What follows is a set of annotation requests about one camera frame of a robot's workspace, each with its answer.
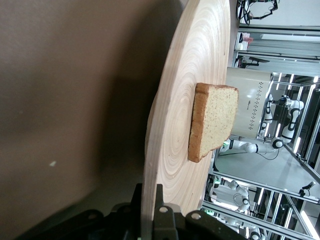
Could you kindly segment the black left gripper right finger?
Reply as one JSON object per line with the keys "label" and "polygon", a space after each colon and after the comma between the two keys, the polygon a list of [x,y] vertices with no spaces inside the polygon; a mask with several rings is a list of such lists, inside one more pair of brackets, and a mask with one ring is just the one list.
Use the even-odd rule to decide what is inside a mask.
{"label": "black left gripper right finger", "polygon": [[164,203],[163,185],[156,187],[152,240],[246,240],[207,213],[194,210],[183,216]]}

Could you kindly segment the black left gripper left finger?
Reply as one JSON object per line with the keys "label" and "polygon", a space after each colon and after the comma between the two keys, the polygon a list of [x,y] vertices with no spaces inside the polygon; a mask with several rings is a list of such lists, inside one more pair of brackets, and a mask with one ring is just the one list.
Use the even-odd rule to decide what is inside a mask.
{"label": "black left gripper left finger", "polygon": [[51,227],[39,224],[14,240],[138,240],[141,237],[142,184],[130,202],[115,205],[108,215],[85,210]]}

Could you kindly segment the round wooden plate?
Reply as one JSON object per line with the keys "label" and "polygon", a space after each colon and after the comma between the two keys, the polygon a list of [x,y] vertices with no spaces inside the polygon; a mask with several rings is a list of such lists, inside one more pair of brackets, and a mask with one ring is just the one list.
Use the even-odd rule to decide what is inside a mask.
{"label": "round wooden plate", "polygon": [[141,238],[152,240],[157,184],[183,215],[200,204],[211,156],[188,160],[196,84],[223,85],[230,47],[229,0],[188,0],[172,38],[148,117]]}

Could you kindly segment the slice of bread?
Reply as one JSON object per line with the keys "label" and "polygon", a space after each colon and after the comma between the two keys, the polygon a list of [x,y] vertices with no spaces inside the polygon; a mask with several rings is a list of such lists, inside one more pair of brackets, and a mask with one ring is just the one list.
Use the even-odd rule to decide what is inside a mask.
{"label": "slice of bread", "polygon": [[188,160],[198,163],[231,135],[239,90],[228,85],[197,83],[188,143]]}

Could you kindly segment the white and chrome toaster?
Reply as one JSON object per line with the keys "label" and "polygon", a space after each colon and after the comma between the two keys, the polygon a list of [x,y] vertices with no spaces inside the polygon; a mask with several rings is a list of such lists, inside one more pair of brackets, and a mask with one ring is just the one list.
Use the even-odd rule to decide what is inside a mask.
{"label": "white and chrome toaster", "polygon": [[232,135],[256,139],[266,112],[273,80],[271,72],[229,67],[226,84],[238,89],[238,108]]}

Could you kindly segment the aluminium profile frame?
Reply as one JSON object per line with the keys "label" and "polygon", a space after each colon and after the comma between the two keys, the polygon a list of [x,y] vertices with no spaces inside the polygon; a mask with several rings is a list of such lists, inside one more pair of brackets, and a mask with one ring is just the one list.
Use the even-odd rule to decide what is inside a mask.
{"label": "aluminium profile frame", "polygon": [[[301,198],[320,206],[320,26],[239,26],[232,67],[273,74],[269,87],[275,101],[282,95],[304,103],[291,142],[271,153],[229,150],[216,163],[220,173],[260,188]],[[289,123],[288,109],[271,104],[273,121],[250,143],[270,143]],[[300,197],[299,190],[316,184]]]}

